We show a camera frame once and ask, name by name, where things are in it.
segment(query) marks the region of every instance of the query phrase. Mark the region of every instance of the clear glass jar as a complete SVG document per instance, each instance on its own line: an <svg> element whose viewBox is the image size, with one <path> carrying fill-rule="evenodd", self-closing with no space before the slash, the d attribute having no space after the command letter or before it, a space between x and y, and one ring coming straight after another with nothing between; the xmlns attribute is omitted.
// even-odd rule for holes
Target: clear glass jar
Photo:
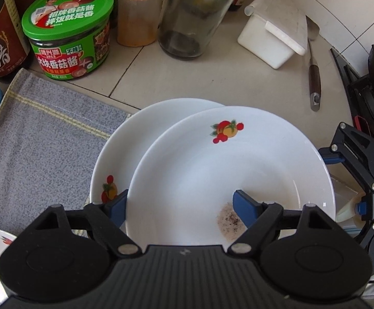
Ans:
<svg viewBox="0 0 374 309"><path fill-rule="evenodd" d="M117 41L144 46L157 39L162 0L118 0Z"/></svg>
<svg viewBox="0 0 374 309"><path fill-rule="evenodd" d="M204 52L233 0L168 0L159 43L168 55L194 59Z"/></svg>

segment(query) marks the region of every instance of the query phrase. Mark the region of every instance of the tiled countertop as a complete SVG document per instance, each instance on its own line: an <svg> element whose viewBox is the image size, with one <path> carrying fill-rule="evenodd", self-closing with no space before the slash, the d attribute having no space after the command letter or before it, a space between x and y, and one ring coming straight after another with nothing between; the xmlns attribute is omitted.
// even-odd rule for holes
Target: tiled countertop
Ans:
<svg viewBox="0 0 374 309"><path fill-rule="evenodd" d="M294 55L280 69L272 69L237 43L247 19L243 8L227 13L204 54L187 62L167 56L157 42L143 48L120 46L113 31L111 52L97 71L70 83L54 82L130 113L158 101L184 97L261 108L294 124L317 148L329 146L338 123L351 124L331 45L322 37L312 43L322 85L321 108L313 112L309 55ZM36 61L31 69L41 73ZM331 166L330 171L357 187L342 166Z"/></svg>

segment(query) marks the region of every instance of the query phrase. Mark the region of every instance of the container lid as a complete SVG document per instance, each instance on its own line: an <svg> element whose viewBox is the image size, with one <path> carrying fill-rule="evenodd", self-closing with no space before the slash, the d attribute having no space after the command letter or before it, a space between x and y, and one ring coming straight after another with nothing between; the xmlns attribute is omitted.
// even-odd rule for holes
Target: container lid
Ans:
<svg viewBox="0 0 374 309"><path fill-rule="evenodd" d="M254 0L245 7L247 16L256 14L266 21L265 29L299 55L307 51L307 20L291 0Z"/></svg>
<svg viewBox="0 0 374 309"><path fill-rule="evenodd" d="M103 22L114 0L36 0L22 17L31 39L53 41L79 35Z"/></svg>

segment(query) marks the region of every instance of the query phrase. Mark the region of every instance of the wooden handle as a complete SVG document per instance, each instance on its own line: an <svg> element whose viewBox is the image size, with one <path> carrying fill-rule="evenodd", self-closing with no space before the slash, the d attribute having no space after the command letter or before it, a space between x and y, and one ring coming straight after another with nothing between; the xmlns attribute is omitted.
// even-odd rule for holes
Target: wooden handle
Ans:
<svg viewBox="0 0 374 309"><path fill-rule="evenodd" d="M310 94L318 93L321 96L320 70L317 65L309 67Z"/></svg>

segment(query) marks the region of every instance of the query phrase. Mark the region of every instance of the dish towel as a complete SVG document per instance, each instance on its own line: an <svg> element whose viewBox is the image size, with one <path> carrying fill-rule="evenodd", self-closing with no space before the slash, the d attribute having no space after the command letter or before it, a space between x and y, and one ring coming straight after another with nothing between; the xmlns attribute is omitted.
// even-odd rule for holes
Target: dish towel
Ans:
<svg viewBox="0 0 374 309"><path fill-rule="evenodd" d="M129 114L21 70L0 105L0 229L89 202L98 154Z"/></svg>

